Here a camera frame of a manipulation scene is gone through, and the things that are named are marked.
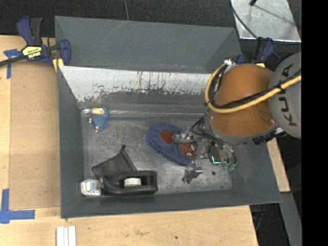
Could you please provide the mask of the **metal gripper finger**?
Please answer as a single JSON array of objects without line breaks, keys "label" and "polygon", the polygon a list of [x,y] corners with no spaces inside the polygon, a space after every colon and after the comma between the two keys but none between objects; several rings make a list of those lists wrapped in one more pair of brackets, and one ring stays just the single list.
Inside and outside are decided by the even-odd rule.
[{"label": "metal gripper finger", "polygon": [[186,166],[184,173],[185,174],[184,177],[182,178],[182,181],[184,183],[190,184],[194,178],[197,178],[200,174],[203,173],[203,167],[201,162],[197,160],[192,160]]},{"label": "metal gripper finger", "polygon": [[194,141],[194,137],[193,134],[190,132],[179,133],[179,134],[174,134],[173,140],[175,143],[186,144],[186,143],[192,143]]}]

